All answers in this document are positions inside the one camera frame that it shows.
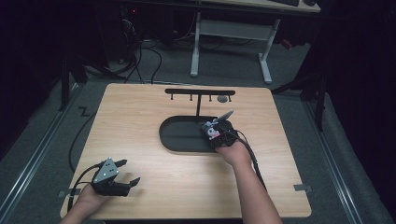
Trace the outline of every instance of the electronic device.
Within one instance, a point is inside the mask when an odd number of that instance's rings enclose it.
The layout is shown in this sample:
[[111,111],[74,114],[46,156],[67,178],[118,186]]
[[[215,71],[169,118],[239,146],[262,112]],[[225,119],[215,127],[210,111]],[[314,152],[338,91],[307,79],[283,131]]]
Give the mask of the electronic device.
[[108,158],[102,167],[95,173],[92,178],[92,188],[97,194],[105,196],[123,196],[126,197],[129,190],[139,183],[140,177],[130,181],[128,184],[121,184],[114,181],[119,174],[118,167],[126,164],[127,160],[118,161],[115,163],[111,158]]
[[[165,93],[170,94],[170,100],[186,99],[184,97],[179,98],[178,96],[189,95],[190,101],[192,101],[194,96],[196,96],[197,107],[195,115],[176,115],[163,121],[159,130],[163,146],[175,152],[216,153],[215,147],[213,147],[215,143],[211,143],[207,140],[208,137],[204,134],[202,128],[208,121],[226,120],[227,118],[200,115],[201,102],[207,97],[206,99],[209,102],[215,104],[215,100],[212,99],[212,97],[218,96],[217,99],[219,103],[230,103],[232,101],[231,96],[235,95],[235,91],[188,90],[177,88],[166,89]],[[231,123],[228,124],[228,126],[221,125],[220,127],[228,130],[229,126],[232,128]]]
[[123,196],[126,197],[131,188],[136,186],[139,183],[140,177],[135,180],[130,181],[128,184],[121,184],[114,181],[116,176],[119,174],[118,167],[125,165],[127,160],[116,161],[114,162],[111,158],[108,158],[105,161],[102,161],[98,164],[95,164],[82,172],[81,176],[76,181],[74,187],[70,191],[69,202],[67,205],[67,211],[73,206],[73,199],[76,194],[77,185],[81,184],[81,178],[87,174],[90,170],[99,168],[99,170],[95,173],[92,178],[91,184],[93,190],[97,194],[105,195],[105,196]]
[[235,142],[238,134],[233,129],[231,122],[227,120],[232,113],[233,110],[230,110],[226,114],[213,119],[211,122],[207,121],[202,125],[202,130],[209,139],[212,148],[230,147]]
[[268,1],[285,4],[292,7],[297,7],[300,3],[300,0],[268,0]]

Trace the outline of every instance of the wooden tabletop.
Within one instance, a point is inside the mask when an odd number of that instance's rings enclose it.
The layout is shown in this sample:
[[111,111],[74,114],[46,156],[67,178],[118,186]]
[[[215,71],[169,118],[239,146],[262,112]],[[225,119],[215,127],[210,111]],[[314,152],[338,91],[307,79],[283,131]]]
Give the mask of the wooden tabletop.
[[240,5],[246,7],[266,7],[271,9],[289,10],[297,12],[320,12],[320,7],[318,6],[318,4],[310,7],[309,5],[304,3],[303,0],[300,0],[299,6],[297,7],[288,6],[268,0],[202,0],[202,2]]
[[[311,208],[273,96],[265,88],[110,84],[81,154],[72,187],[88,167],[111,157],[126,159],[116,181],[141,177],[128,197],[114,197],[94,219],[229,218],[241,217],[233,170],[217,153],[176,153],[165,148],[159,129],[176,115],[195,115],[197,97],[171,96],[167,88],[232,90],[231,102],[202,97],[201,115],[228,119],[241,131],[258,160],[268,193],[282,217],[308,217]],[[91,181],[94,171],[82,181]],[[66,197],[61,211],[66,213]]]

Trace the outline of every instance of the power cord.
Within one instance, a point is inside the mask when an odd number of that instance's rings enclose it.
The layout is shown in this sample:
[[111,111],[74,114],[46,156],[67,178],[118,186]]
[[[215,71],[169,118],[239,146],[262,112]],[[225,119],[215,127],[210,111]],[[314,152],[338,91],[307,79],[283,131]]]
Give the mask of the power cord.
[[265,190],[267,190],[267,187],[265,186],[264,180],[262,179],[262,173],[260,172],[259,164],[257,163],[256,156],[254,155],[253,149],[251,149],[250,145],[248,144],[248,140],[247,140],[247,138],[245,137],[245,135],[244,135],[242,132],[235,130],[237,133],[241,133],[242,136],[244,136],[245,139],[242,139],[242,138],[239,137],[238,135],[236,135],[236,134],[230,132],[230,130],[225,130],[225,129],[222,129],[222,130],[223,130],[224,132],[226,132],[226,133],[229,133],[230,135],[232,135],[233,137],[235,137],[236,139],[238,139],[242,144],[244,144],[244,146],[246,147],[246,149],[247,149],[247,151],[248,151],[248,154],[250,155],[251,161],[252,161],[252,163],[253,163],[254,171],[256,172],[256,176],[259,178],[259,180],[260,180],[260,182],[262,183],[262,186],[265,188]]
[[158,70],[160,69],[161,65],[163,64],[163,57],[161,56],[161,54],[158,51],[156,51],[154,49],[146,49],[146,50],[150,50],[150,51],[156,53],[160,57],[160,63],[158,64],[157,69],[155,69],[154,73],[151,75],[151,85],[153,85],[154,77],[157,74]]
[[182,37],[174,39],[174,43],[176,41],[178,41],[178,40],[182,40],[182,39],[189,38],[189,37],[193,36],[193,35],[190,35],[190,33],[191,33],[192,28],[194,27],[196,17],[197,17],[197,13],[195,12],[193,17],[192,17],[192,21],[191,21],[191,25],[190,25],[189,31],[185,35],[183,35]]
[[69,157],[68,157],[68,160],[69,160],[70,169],[72,170],[73,173],[76,171],[76,169],[73,167],[73,164],[72,164],[72,151],[73,151],[74,144],[77,142],[77,139],[78,139],[79,135],[81,134],[82,130],[85,128],[85,126],[88,124],[88,122],[90,122],[90,120],[96,115],[96,113],[97,113],[97,112],[94,112],[94,113],[85,121],[85,123],[81,126],[81,128],[79,128],[78,133],[76,134],[76,136],[75,136],[75,138],[74,138],[74,140],[73,140],[73,143],[72,143],[72,145],[71,145],[70,148],[69,148]]
[[[134,56],[134,53],[139,48],[141,35],[142,35],[141,32],[136,33],[136,34],[134,33],[133,41],[131,41],[133,43],[132,44],[130,44],[129,42],[127,43],[127,58],[129,59],[129,62],[128,62],[128,64],[125,67],[121,68],[120,70],[117,70],[117,71],[113,72],[113,71],[110,71],[110,70],[104,68],[103,66],[100,66],[100,65],[96,64],[94,66],[94,68],[95,69],[99,69],[98,72],[92,71],[92,70],[90,70],[87,67],[85,67],[85,71],[87,73],[91,74],[91,75],[94,75],[94,76],[107,75],[108,77],[114,77],[114,78],[117,78],[117,79],[122,78],[123,79],[123,77],[120,77],[119,74],[122,74],[122,73],[132,69],[137,64],[136,57]],[[88,64],[88,65],[93,65],[93,63],[92,62],[88,62],[88,60],[83,60],[83,62],[85,64]]]
[[88,169],[86,169],[84,172],[82,172],[82,174],[78,177],[78,179],[77,179],[75,185],[74,185],[73,188],[70,190],[69,202],[68,202],[68,204],[67,204],[67,212],[69,212],[70,209],[73,207],[74,196],[75,196],[75,194],[76,194],[77,186],[78,186],[79,184],[82,183],[82,182],[79,182],[79,181],[80,181],[80,180],[82,179],[82,177],[83,177],[85,174],[87,174],[90,170],[93,170],[93,169],[95,169],[95,168],[100,168],[100,167],[103,166],[103,164],[105,164],[104,161],[102,161],[102,162],[100,162],[100,163],[97,163],[97,164],[91,166],[90,168],[88,168]]
[[[128,82],[129,77],[131,77],[132,73],[134,72],[134,70],[137,69],[137,66],[139,66],[140,62],[142,61],[142,44],[140,44],[139,46],[139,60],[137,61],[136,65],[134,66],[134,69],[129,73],[129,75],[125,78],[124,83]],[[140,78],[140,83],[141,84],[145,84],[145,81],[143,80],[143,78],[140,76],[140,73],[138,73],[139,78]]]

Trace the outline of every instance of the table leg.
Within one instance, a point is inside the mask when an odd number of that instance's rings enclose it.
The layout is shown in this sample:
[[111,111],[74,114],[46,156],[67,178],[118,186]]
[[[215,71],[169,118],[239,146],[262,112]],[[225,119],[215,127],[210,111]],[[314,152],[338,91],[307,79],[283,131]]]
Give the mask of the table leg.
[[267,44],[264,49],[264,53],[259,53],[259,60],[260,60],[260,65],[262,66],[262,75],[264,76],[264,82],[267,84],[272,83],[271,79],[271,74],[268,69],[268,64],[267,64],[267,57],[270,52],[271,46],[274,42],[274,38],[276,35],[277,27],[279,26],[280,19],[276,19],[274,22],[274,25],[272,26],[271,32],[268,36]]
[[199,64],[199,36],[200,36],[200,28],[201,28],[201,12],[197,12],[197,22],[195,25],[195,43],[194,43],[194,52],[192,53],[192,62],[191,62],[191,72],[190,75],[192,77],[198,76],[198,64]]

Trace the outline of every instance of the gray carpet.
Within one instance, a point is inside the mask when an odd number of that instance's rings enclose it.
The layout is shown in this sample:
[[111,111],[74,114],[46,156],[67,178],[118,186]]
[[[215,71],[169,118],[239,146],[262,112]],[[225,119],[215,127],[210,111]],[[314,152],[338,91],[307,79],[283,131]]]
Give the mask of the gray carpet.
[[[196,85],[247,86],[276,88],[294,79],[301,61],[309,50],[309,46],[301,46],[286,50],[274,45],[268,58],[268,64],[273,76],[273,84],[263,83],[262,72],[255,54],[242,52],[231,53],[227,46],[216,50],[201,51],[200,74],[191,78],[191,46],[175,46],[169,48],[161,44],[154,48],[162,56],[162,64],[154,80],[163,82],[187,83]],[[142,61],[139,72],[145,82],[159,65],[159,56],[150,51],[142,51]],[[64,120],[49,144],[48,151],[31,179],[26,191],[16,204],[7,223],[57,223],[59,212],[64,201],[58,197],[61,190],[66,190],[73,176],[68,162],[68,152],[78,130],[88,117],[82,116],[94,113],[101,101],[108,83],[116,82],[108,78],[90,76],[88,83],[82,87],[81,93],[64,114]],[[139,83],[136,72],[131,75],[130,83]],[[322,144],[318,138],[312,118],[306,112],[306,105],[300,102],[298,92],[288,91],[276,95],[276,106],[285,128],[290,147],[296,160],[301,178],[312,188],[307,193],[312,207],[312,215],[308,218],[284,218],[285,223],[349,223],[346,211],[334,186],[329,167],[324,160]],[[60,85],[52,91],[49,99],[37,109],[29,121],[28,127],[22,133],[14,147],[0,162],[1,185],[0,202],[3,202],[12,190],[19,174],[33,155],[42,136],[57,115],[60,106]],[[81,150],[89,134],[92,121],[83,129],[73,147],[73,164],[76,166]],[[340,172],[349,186],[354,202],[360,210],[363,223],[393,223],[387,210],[379,201],[370,180],[364,173],[353,149],[348,143],[342,126],[332,109],[329,97],[326,100],[326,110],[323,117],[324,136],[334,155]]]

